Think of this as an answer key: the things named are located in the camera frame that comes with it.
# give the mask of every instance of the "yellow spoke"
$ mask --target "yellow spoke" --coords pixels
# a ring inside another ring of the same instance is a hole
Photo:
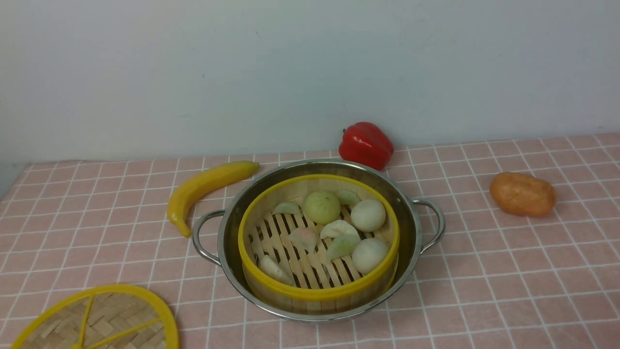
[[[92,302],[95,299],[95,296],[91,296],[88,298],[88,305],[86,306],[86,311],[84,311],[84,318],[82,319],[82,328],[79,331],[79,347],[84,345],[84,336],[86,334],[86,325],[88,323],[88,315],[91,313]]]
[[[116,335],[111,336],[110,338],[106,338],[106,339],[102,340],[101,342],[95,343],[95,344],[87,347],[86,349],[96,349],[97,347],[101,347],[102,345],[106,345],[106,344],[108,344],[110,342],[113,342],[113,341],[119,339],[122,336],[128,335],[129,333],[132,333],[132,332],[135,332],[135,331],[139,331],[139,330],[141,330],[141,329],[143,329],[143,328],[145,328],[147,326],[150,326],[150,325],[152,325],[152,324],[154,324],[154,323],[156,323],[157,321],[160,321],[160,320],[161,320],[161,318],[158,317],[158,318],[156,318],[154,320],[151,320],[149,322],[145,322],[145,323],[143,323],[140,326],[133,327],[132,329],[128,329],[127,331],[120,332],[120,333],[118,333]]]

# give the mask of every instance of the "yellow rim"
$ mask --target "yellow rim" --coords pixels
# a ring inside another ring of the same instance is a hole
[[[388,254],[385,257],[385,259],[373,271],[371,271],[367,275],[364,275],[362,278],[352,283],[348,283],[343,286],[338,286],[336,288],[329,288],[329,289],[305,289],[305,288],[298,288],[295,286],[289,286],[287,284],[283,284],[279,281],[276,281],[275,279],[272,279],[269,276],[267,276],[265,273],[263,273],[259,269],[259,267],[254,264],[250,256],[247,254],[247,251],[245,249],[243,234],[244,234],[244,231],[246,230],[247,216],[249,215],[249,213],[252,212],[252,210],[259,203],[259,201],[263,197],[268,195],[270,192],[277,190],[283,186],[287,186],[291,183],[295,183],[298,181],[305,181],[308,179],[337,179],[340,181],[352,183],[356,186],[360,186],[366,189],[367,191],[371,192],[377,198],[377,200],[381,201],[383,206],[386,208],[387,214],[390,216],[393,222],[394,241],[392,242],[392,246],[390,250],[388,251]],[[385,200],[385,198],[383,198],[383,196],[380,195],[379,192],[365,185],[362,182],[355,181],[354,179],[350,179],[347,177],[336,176],[333,174],[308,174],[306,176],[299,176],[299,177],[287,179],[286,181],[282,181],[272,186],[271,188],[267,189],[266,191],[262,192],[260,195],[256,197],[256,199],[254,199],[254,201],[252,201],[252,203],[248,206],[246,212],[244,213],[243,218],[241,219],[241,224],[239,225],[239,236],[237,238],[237,244],[239,245],[239,254],[241,255],[241,262],[244,268],[252,276],[254,276],[261,284],[264,284],[266,287],[268,287],[272,291],[277,292],[281,295],[284,295],[290,298],[304,300],[304,301],[315,301],[315,302],[316,301],[331,301],[331,300],[342,298],[342,297],[348,297],[348,296],[351,296],[352,294],[356,294],[366,289],[368,286],[376,282],[388,270],[391,262],[396,257],[396,254],[398,252],[399,242],[400,242],[400,233],[399,233],[398,221],[396,220],[396,213],[394,213],[394,209],[392,208],[392,206],[390,206],[387,200]]]
[[[84,334],[86,331],[86,320],[88,318],[88,313],[91,308],[93,297],[98,294],[102,294],[102,293],[126,293],[126,294],[131,294],[132,296],[138,297],[140,299],[143,299],[151,307],[153,307],[153,309],[155,309],[155,311],[159,315],[159,318],[156,320],[152,320],[150,322],[146,322],[145,324],[136,326],[133,329],[122,331],[115,335],[109,336],[105,338],[104,340],[102,340],[101,342],[95,343],[94,345],[91,345],[87,347],[86,349],[101,347],[102,345],[105,345],[106,343],[110,343],[124,335],[135,332],[157,321],[161,321],[161,323],[164,325],[164,333],[166,335],[166,348],[167,349],[179,349],[179,332],[177,329],[177,324],[174,321],[174,316],[172,315],[172,312],[170,311],[170,308],[168,308],[166,303],[162,301],[162,299],[159,298],[155,293],[148,291],[147,289],[144,289],[141,287],[137,287],[134,285],[127,285],[127,284],[111,284],[111,285],[105,285],[105,286],[98,286],[95,288],[86,289],[80,293],[74,294],[73,296],[70,296],[62,300],[61,302],[57,303],[53,307],[49,308],[39,317],[37,317],[33,322],[31,322],[30,325],[28,325],[28,327],[26,327],[26,329],[19,335],[19,337],[17,337],[17,339],[11,346],[11,349],[21,348],[21,346],[24,344],[26,339],[28,339],[28,337],[31,336],[31,334],[39,326],[41,326],[45,321],[47,321],[47,319],[49,319],[52,315],[57,313],[59,310],[77,301],[80,301],[81,299],[89,297],[91,300],[86,308],[86,313],[84,314],[84,318],[82,320],[79,343],[75,343],[71,347],[72,349],[82,348],[82,344],[84,343]]]

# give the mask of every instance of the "white wall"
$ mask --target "white wall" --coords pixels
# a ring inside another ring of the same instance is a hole
[[[3,0],[0,161],[620,130],[618,0]]]

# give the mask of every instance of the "pot handle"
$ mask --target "pot handle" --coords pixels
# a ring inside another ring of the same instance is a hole
[[[217,266],[222,266],[222,263],[219,261],[219,258],[216,255],[213,255],[209,252],[207,252],[207,250],[205,250],[204,247],[202,247],[202,245],[200,244],[200,228],[202,228],[202,225],[207,221],[210,220],[211,218],[215,218],[215,217],[221,217],[226,213],[225,210],[217,210],[217,211],[211,211],[205,215],[203,215],[202,217],[200,217],[198,219],[198,222],[196,222],[196,224],[194,224],[194,226],[192,227],[192,243],[194,245],[194,248],[196,249],[196,252],[198,252],[198,254],[210,261],[211,263],[217,265]]]
[[[443,236],[443,233],[446,232],[446,217],[444,216],[439,206],[426,199],[411,199],[411,201],[414,203],[414,205],[422,205],[430,208],[431,210],[435,211],[435,214],[437,215],[437,233],[426,245],[422,246],[422,251],[420,253],[423,253],[424,251],[428,250],[429,247],[433,246],[437,241],[439,241]]]

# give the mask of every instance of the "red bell pepper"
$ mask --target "red bell pepper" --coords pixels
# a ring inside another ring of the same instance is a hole
[[[343,160],[382,171],[394,154],[394,145],[376,125],[358,122],[343,130],[338,152]]]

